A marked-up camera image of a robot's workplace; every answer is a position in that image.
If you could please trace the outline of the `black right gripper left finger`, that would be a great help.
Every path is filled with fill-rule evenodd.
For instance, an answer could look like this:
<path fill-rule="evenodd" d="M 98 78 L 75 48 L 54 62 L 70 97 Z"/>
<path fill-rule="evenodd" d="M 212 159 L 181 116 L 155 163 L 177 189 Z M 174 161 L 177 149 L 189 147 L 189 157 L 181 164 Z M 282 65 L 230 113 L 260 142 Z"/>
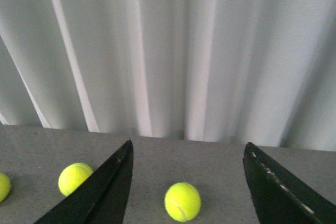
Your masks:
<path fill-rule="evenodd" d="M 70 196 L 36 223 L 123 223 L 133 173 L 133 144 L 127 140 Z"/>

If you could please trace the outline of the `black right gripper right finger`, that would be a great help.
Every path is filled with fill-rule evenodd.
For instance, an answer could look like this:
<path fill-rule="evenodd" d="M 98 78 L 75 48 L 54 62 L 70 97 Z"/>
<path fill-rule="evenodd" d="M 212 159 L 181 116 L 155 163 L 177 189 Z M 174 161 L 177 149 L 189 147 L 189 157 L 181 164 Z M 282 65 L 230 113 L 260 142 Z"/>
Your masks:
<path fill-rule="evenodd" d="M 244 172 L 260 223 L 335 223 L 335 205 L 253 143 Z"/>

